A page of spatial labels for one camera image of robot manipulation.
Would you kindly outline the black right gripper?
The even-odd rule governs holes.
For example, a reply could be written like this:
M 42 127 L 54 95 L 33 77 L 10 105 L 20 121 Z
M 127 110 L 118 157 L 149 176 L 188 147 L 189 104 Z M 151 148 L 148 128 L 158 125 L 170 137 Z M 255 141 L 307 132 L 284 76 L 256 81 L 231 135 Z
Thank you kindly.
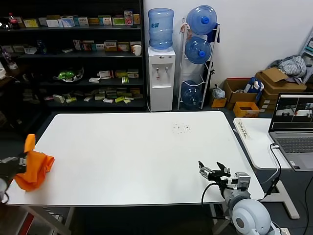
M 216 162 L 220 170 L 211 170 L 206 167 L 201 161 L 198 161 L 199 164 L 199 173 L 202 177 L 207 179 L 208 181 L 215 182 L 220 190 L 224 190 L 227 188 L 228 180 L 222 180 L 222 177 L 230 177 L 230 168 L 227 168 L 220 162 Z

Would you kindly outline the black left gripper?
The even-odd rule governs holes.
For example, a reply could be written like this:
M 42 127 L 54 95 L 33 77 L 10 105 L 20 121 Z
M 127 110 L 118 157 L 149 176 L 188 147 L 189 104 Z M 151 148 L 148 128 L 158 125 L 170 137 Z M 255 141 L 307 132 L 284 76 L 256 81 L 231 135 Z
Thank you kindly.
M 0 161 L 0 178 L 4 181 L 12 180 L 17 174 L 26 172 L 27 152 L 18 154 L 18 157 L 8 157 Z

